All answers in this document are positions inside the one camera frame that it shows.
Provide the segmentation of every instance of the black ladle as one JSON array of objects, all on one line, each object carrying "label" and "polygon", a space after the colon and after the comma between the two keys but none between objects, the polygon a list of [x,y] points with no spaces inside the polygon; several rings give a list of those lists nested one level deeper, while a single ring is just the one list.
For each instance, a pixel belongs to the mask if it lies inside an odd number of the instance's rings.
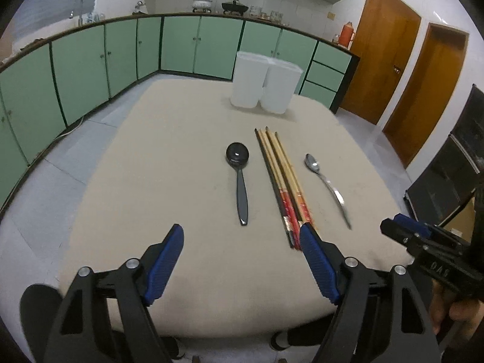
[{"label": "black ladle", "polygon": [[247,225],[249,204],[242,169],[249,161],[249,150],[242,143],[235,142],[228,146],[226,156],[228,164],[237,171],[237,212],[239,213],[240,225]]}]

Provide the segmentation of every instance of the metal screw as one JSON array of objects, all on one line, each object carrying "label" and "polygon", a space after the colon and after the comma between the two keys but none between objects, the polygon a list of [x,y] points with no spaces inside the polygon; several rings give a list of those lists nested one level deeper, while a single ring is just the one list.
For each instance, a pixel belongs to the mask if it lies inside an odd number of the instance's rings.
[{"label": "metal screw", "polygon": [[405,269],[402,265],[396,265],[394,270],[395,273],[400,274],[401,276],[407,272],[407,269]]},{"label": "metal screw", "polygon": [[79,269],[77,272],[81,277],[85,277],[90,273],[90,269],[87,266],[84,266]]},{"label": "metal screw", "polygon": [[139,260],[137,260],[136,258],[128,259],[126,262],[126,267],[128,269],[136,269],[138,265],[139,265]]},{"label": "metal screw", "polygon": [[356,268],[358,266],[358,261],[355,258],[348,257],[345,259],[345,264],[346,266],[349,266],[350,268]]}]

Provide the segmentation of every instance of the orange thermos flask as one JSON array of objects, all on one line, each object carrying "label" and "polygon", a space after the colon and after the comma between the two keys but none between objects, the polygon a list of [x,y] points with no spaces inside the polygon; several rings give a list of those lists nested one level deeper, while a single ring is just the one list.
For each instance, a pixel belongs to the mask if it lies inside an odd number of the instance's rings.
[{"label": "orange thermos flask", "polygon": [[350,21],[343,26],[341,30],[341,35],[339,36],[338,43],[345,48],[348,48],[349,43],[353,41],[355,35],[355,30],[353,28],[353,23]]}]

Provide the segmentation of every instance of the drawer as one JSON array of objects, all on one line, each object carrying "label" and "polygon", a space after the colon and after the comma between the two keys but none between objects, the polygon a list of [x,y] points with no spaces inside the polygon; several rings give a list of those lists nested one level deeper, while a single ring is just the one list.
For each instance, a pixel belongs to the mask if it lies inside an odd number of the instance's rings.
[{"label": "drawer", "polygon": [[309,68],[306,79],[313,83],[319,84],[320,86],[338,91],[339,85],[343,80],[343,76],[344,75],[342,73],[313,61],[311,63],[311,67]]},{"label": "drawer", "polygon": [[311,82],[304,82],[304,86],[302,86],[301,95],[306,96],[307,98],[312,98],[328,109],[332,104],[333,99],[335,98],[336,93],[334,91],[328,90],[327,88],[318,86],[317,84]]},{"label": "drawer", "polygon": [[348,68],[348,64],[351,59],[352,57],[349,54],[324,42],[320,42],[318,44],[318,48],[316,49],[316,53],[314,55],[314,60],[317,62],[343,73],[346,72],[346,68]]}]

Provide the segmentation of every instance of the beige tablecloth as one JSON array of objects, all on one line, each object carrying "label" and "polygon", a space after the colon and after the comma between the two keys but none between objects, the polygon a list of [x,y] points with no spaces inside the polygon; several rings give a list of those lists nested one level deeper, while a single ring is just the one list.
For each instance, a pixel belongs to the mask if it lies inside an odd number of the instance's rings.
[{"label": "beige tablecloth", "polygon": [[[160,80],[123,122],[89,182],[61,271],[65,293],[77,270],[118,268],[161,242],[173,223],[185,246],[163,297],[149,309],[162,334],[239,336],[293,327],[335,310],[301,252],[291,250],[253,132],[278,131],[321,238],[367,267],[407,264],[404,248],[380,234],[399,212],[366,156],[323,105],[294,96],[287,112],[231,106],[231,83]],[[231,142],[250,152],[244,169],[249,224],[237,217]],[[306,153],[348,204],[348,230],[332,196],[303,165]],[[119,314],[112,314],[115,327]]]}]

